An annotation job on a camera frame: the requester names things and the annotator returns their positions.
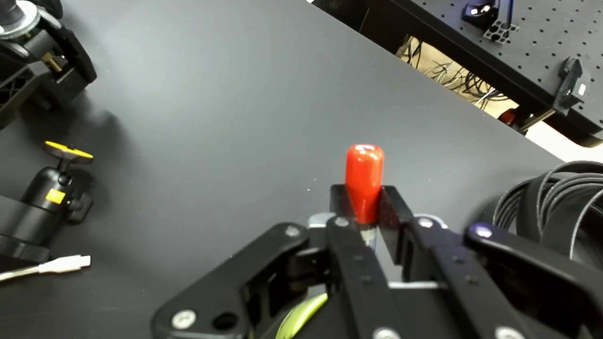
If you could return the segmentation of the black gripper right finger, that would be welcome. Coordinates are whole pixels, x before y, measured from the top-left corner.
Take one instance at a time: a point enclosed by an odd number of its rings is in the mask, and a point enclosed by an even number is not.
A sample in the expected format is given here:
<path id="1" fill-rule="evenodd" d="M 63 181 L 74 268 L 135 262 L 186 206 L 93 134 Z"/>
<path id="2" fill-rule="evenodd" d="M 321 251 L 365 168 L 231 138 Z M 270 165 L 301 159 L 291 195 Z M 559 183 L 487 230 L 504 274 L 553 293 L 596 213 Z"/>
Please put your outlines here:
<path id="1" fill-rule="evenodd" d="M 378 230 L 393 264 L 400 262 L 402 230 L 414 221 L 406 202 L 395 187 L 383 185 L 378 198 Z"/>

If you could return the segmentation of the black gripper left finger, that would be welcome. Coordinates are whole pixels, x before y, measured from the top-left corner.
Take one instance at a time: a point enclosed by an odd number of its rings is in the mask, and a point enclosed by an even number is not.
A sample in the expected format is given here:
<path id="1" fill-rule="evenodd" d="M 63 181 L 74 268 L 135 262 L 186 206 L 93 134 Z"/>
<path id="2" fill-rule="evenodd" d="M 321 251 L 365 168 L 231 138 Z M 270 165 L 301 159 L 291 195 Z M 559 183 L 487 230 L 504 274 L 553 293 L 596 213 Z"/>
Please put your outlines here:
<path id="1" fill-rule="evenodd" d="M 353 212 L 344 185 L 329 187 L 329 212 L 333 213 L 331 225 L 336 229 L 351 230 Z"/>

